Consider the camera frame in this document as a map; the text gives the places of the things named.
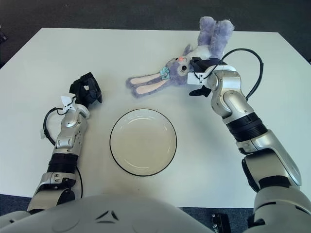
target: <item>ceramic plate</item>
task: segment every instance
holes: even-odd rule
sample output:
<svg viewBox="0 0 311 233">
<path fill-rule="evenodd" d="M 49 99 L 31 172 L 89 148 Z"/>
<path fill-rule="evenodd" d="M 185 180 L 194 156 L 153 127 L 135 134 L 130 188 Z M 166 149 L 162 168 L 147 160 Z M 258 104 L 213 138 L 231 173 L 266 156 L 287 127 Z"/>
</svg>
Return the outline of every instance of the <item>ceramic plate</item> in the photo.
<svg viewBox="0 0 311 233">
<path fill-rule="evenodd" d="M 151 176 L 172 161 L 176 132 L 161 113 L 137 109 L 123 115 L 110 135 L 110 150 L 117 164 L 137 176 Z"/>
</svg>

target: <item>stuffed bunny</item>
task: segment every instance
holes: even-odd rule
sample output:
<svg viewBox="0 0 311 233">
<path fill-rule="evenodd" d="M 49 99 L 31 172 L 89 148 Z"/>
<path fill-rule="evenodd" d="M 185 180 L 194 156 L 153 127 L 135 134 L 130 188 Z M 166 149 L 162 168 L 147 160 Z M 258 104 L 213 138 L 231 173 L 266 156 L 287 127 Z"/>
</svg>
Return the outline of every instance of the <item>stuffed bunny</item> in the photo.
<svg viewBox="0 0 311 233">
<path fill-rule="evenodd" d="M 133 96 L 139 98 L 170 85 L 186 84 L 187 74 L 193 71 L 190 64 L 192 57 L 199 57 L 202 60 L 220 59 L 234 30 L 232 23 L 229 20 L 216 22 L 212 17 L 202 17 L 200 30 L 196 49 L 192 50 L 188 44 L 183 54 L 171 59 L 159 73 L 127 79 L 126 85 L 132 90 Z"/>
</svg>

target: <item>gray carpet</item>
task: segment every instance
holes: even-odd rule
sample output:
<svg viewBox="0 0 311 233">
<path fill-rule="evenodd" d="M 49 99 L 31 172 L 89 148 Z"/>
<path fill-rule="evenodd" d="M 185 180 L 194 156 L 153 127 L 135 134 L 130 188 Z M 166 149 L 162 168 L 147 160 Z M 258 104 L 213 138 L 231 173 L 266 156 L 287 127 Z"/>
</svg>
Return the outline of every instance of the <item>gray carpet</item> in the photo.
<svg viewBox="0 0 311 233">
<path fill-rule="evenodd" d="M 0 0 L 1 30 L 8 37 L 0 45 L 0 61 L 7 62 L 42 27 L 198 30 L 201 16 L 229 18 L 236 31 L 279 32 L 310 59 L 310 10 L 310 0 Z M 0 195 L 0 215 L 26 210 L 29 201 Z M 252 209 L 184 211 L 209 227 L 211 213 L 227 213 L 233 233 L 246 229 L 252 213 Z"/>
</svg>

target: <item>black cable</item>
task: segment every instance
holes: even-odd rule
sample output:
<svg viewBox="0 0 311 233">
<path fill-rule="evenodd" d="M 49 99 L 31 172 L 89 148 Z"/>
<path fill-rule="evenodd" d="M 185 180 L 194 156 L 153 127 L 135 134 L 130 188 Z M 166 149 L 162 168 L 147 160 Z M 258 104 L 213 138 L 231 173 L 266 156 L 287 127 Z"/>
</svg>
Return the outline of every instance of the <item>black cable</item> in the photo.
<svg viewBox="0 0 311 233">
<path fill-rule="evenodd" d="M 48 113 L 45 115 L 44 120 L 43 120 L 43 132 L 45 134 L 45 136 L 47 137 L 47 139 L 55 146 L 55 141 L 51 138 L 51 135 L 49 133 L 49 130 L 47 128 L 47 120 L 49 115 L 57 110 L 62 110 L 62 108 L 52 108 L 51 110 L 48 111 Z"/>
<path fill-rule="evenodd" d="M 259 60 L 259 77 L 258 77 L 258 79 L 257 79 L 257 81 L 256 81 L 256 83 L 255 83 L 255 85 L 253 86 L 253 88 L 250 90 L 250 92 L 248 93 L 248 95 L 245 97 L 246 100 L 248 100 L 248 99 L 251 97 L 251 95 L 253 95 L 254 92 L 255 92 L 255 91 L 257 90 L 257 88 L 259 87 L 260 82 L 261 82 L 261 79 L 262 79 L 262 73 L 263 73 L 263 62 L 262 62 L 262 59 L 261 59 L 261 58 L 259 57 L 259 55 L 258 55 L 255 51 L 253 51 L 253 50 L 244 49 L 244 48 L 239 48 L 239 49 L 235 49 L 235 50 L 231 50 L 231 51 L 227 52 L 227 53 L 222 57 L 222 59 L 217 63 L 217 65 L 214 66 L 214 68 L 212 69 L 212 71 L 211 71 L 204 79 L 208 78 L 208 77 L 213 73 L 213 71 L 215 70 L 215 68 L 216 68 L 218 65 L 220 65 L 228 55 L 230 55 L 230 54 L 232 54 L 233 52 L 236 52 L 236 51 L 246 51 L 246 52 L 250 52 L 251 54 L 255 55 L 255 56 L 257 57 L 257 59 Z"/>
<path fill-rule="evenodd" d="M 82 176 L 81 176 L 81 173 L 79 171 L 79 168 L 76 166 L 77 168 L 77 171 L 79 173 L 79 177 L 80 177 L 80 184 L 81 184 L 81 198 L 83 197 L 83 182 L 82 182 Z"/>
<path fill-rule="evenodd" d="M 56 111 L 57 111 L 57 114 L 59 114 L 60 116 L 62 116 L 62 115 L 65 115 L 65 114 L 69 111 L 69 109 L 67 109 L 67 111 L 66 111 L 65 113 L 59 113 L 59 112 L 58 112 L 58 109 L 56 109 Z"/>
<path fill-rule="evenodd" d="M 77 98 L 77 97 L 74 96 L 74 97 L 72 98 L 71 103 L 67 104 L 67 107 L 73 103 L 73 101 L 74 101 L 75 98 Z M 54 112 L 55 110 L 56 110 L 57 114 L 59 114 L 60 116 L 62 116 L 62 115 L 65 115 L 65 114 L 69 111 L 69 109 L 68 109 L 65 113 L 59 113 L 58 110 L 63 110 L 63 108 L 56 108 L 56 107 L 54 107 L 54 108 L 52 108 L 51 110 L 49 110 L 48 113 L 47 113 L 47 114 L 45 115 L 45 117 L 44 117 L 44 121 L 43 121 L 43 132 L 44 132 L 45 136 L 47 137 L 47 139 L 53 144 L 53 146 L 55 146 L 55 141 L 52 139 L 52 137 L 51 137 L 51 135 L 50 135 L 50 133 L 49 133 L 49 130 L 48 130 L 48 128 L 47 128 L 47 120 L 48 120 L 49 115 L 50 115 L 52 112 Z"/>
</svg>

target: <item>white table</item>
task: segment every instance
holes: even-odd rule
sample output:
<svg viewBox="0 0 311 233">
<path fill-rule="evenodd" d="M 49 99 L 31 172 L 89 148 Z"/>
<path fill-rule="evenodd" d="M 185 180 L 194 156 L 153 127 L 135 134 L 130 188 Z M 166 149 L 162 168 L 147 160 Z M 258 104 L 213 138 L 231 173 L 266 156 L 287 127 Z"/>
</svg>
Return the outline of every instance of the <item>white table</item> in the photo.
<svg viewBox="0 0 311 233">
<path fill-rule="evenodd" d="M 90 107 L 79 158 L 85 196 L 105 192 L 175 206 L 253 207 L 255 192 L 242 170 L 243 155 L 210 107 L 210 97 L 190 97 L 197 87 L 183 86 L 137 100 L 125 87 L 126 78 L 156 73 L 189 42 L 195 46 L 197 36 L 196 31 L 41 29 L 0 70 L 0 193 L 33 195 L 53 149 L 39 136 L 43 118 L 61 106 L 60 95 L 74 80 L 91 71 L 104 102 Z M 311 198 L 311 66 L 278 33 L 234 32 L 225 51 L 239 47 L 255 50 L 264 61 L 261 86 L 249 103 L 297 163 L 301 190 Z M 247 94 L 257 79 L 258 61 L 246 52 L 225 61 L 238 70 Z M 174 160 L 151 177 L 126 173 L 109 150 L 113 125 L 137 108 L 161 112 L 177 133 Z M 55 115 L 49 120 L 54 138 L 60 120 Z"/>
</svg>

